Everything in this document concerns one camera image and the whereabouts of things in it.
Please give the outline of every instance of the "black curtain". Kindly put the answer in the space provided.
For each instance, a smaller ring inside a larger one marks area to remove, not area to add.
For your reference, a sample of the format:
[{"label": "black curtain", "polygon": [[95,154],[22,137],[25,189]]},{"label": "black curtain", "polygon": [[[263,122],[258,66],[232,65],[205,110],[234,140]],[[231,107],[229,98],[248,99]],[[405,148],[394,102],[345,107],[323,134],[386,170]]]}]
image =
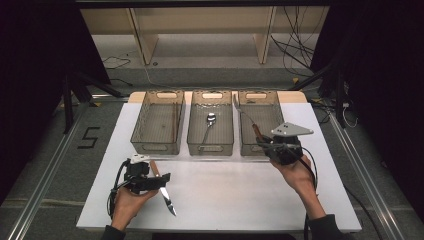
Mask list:
[{"label": "black curtain", "polygon": [[[424,221],[423,3],[391,0],[370,7],[372,14],[362,17],[360,34],[355,36],[359,41],[342,68],[348,97],[397,184]],[[334,55],[346,32],[343,26],[351,24],[346,15],[350,15],[347,8],[330,9],[313,59],[314,70]],[[334,90],[335,83],[328,86]]]},{"label": "black curtain", "polygon": [[69,71],[110,83],[79,9],[0,1],[0,203],[32,159]]}]

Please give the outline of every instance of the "black sleeve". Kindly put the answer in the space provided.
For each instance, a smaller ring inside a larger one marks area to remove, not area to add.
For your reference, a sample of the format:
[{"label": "black sleeve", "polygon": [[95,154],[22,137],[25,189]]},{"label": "black sleeve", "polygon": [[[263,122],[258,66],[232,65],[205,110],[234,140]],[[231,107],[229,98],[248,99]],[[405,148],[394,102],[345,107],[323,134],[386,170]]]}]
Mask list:
[{"label": "black sleeve", "polygon": [[308,221],[313,240],[354,240],[350,234],[340,232],[334,214]]},{"label": "black sleeve", "polygon": [[125,233],[119,231],[118,229],[106,225],[105,231],[101,240],[123,240],[125,238]]}]

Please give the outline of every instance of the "finger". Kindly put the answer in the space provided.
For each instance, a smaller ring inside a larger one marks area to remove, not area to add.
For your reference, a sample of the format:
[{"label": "finger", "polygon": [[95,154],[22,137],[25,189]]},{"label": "finger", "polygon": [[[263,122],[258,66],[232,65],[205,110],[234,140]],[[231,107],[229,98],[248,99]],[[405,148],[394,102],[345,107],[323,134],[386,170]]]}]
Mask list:
[{"label": "finger", "polygon": [[158,192],[159,192],[159,190],[150,190],[150,191],[147,191],[147,192],[145,192],[145,193],[141,194],[140,196],[142,196],[142,197],[146,197],[146,198],[152,198],[152,197],[154,197],[154,196],[155,196]]}]

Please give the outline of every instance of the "metal spoon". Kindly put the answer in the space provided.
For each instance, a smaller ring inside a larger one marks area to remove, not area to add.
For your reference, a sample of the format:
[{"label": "metal spoon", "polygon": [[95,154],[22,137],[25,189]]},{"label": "metal spoon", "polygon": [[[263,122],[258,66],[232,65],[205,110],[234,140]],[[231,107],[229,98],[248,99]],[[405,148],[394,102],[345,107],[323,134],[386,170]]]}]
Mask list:
[{"label": "metal spoon", "polygon": [[203,137],[202,145],[206,143],[206,139],[208,139],[209,129],[212,127],[212,125],[215,124],[215,122],[216,122],[215,113],[209,113],[208,116],[206,116],[207,128],[206,128],[205,136]]}]

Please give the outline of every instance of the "white table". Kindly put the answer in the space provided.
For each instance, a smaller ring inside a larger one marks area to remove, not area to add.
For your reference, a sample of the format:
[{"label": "white table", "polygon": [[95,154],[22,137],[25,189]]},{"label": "white table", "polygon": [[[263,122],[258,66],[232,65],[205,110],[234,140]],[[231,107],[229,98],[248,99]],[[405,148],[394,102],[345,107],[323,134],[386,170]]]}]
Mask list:
[{"label": "white table", "polygon": [[[167,190],[177,212],[174,217],[160,193],[149,200],[128,226],[152,232],[244,232],[277,233],[303,230],[305,209],[297,194],[265,157],[240,155],[239,121],[233,109],[234,148],[231,157],[190,156],[187,146],[191,92],[185,93],[187,108],[180,154],[152,156],[159,171],[171,173]],[[115,126],[77,227],[103,230],[111,220],[106,201],[121,163],[135,153],[130,143],[142,104],[126,103]],[[314,130],[299,136],[314,156],[319,176],[317,193],[327,213],[336,215],[341,231],[361,230],[353,207],[308,103],[281,103],[285,121]]]}]

